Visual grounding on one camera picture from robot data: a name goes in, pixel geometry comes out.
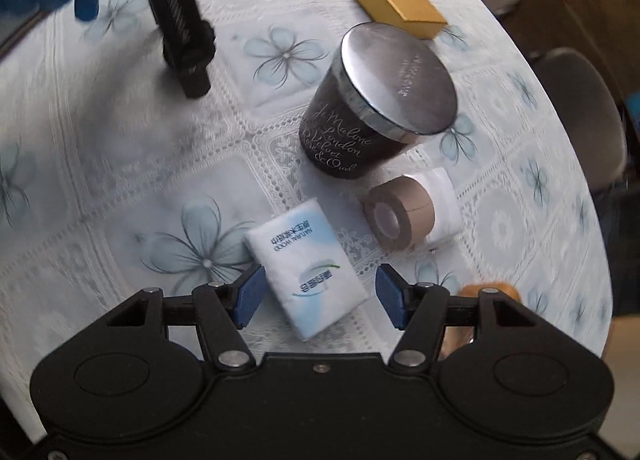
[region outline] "white tablecloth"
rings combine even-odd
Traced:
[[[384,261],[453,293],[510,281],[601,353],[609,271],[560,121],[480,0],[432,1],[450,26],[428,44],[452,74],[458,119],[355,182],[318,172],[298,141],[341,36],[368,20],[353,0],[199,0],[218,52],[197,101],[167,71],[146,0],[102,0],[89,25],[67,7],[0,64],[0,393],[32,437],[42,429],[28,381],[41,357],[143,287],[186,294],[236,277],[244,231],[312,197],[368,289]],[[360,198],[435,166],[455,186],[463,233],[435,253],[385,253]],[[399,338],[375,297],[302,343],[268,296],[242,334],[257,355],[388,354]]]

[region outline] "yellow box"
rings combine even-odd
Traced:
[[[357,0],[375,22],[399,27],[416,38],[434,38],[447,21],[429,0]]]

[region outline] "candle jar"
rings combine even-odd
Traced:
[[[300,123],[300,142],[319,169],[356,179],[421,135],[448,129],[456,91],[425,43],[396,27],[350,29]]]

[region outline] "tape roll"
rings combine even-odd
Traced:
[[[410,177],[396,177],[370,190],[364,212],[381,245],[401,251],[424,240],[435,224],[431,196]]]

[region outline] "pocket tissue pack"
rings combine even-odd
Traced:
[[[303,341],[368,297],[316,199],[251,229],[246,239]]]

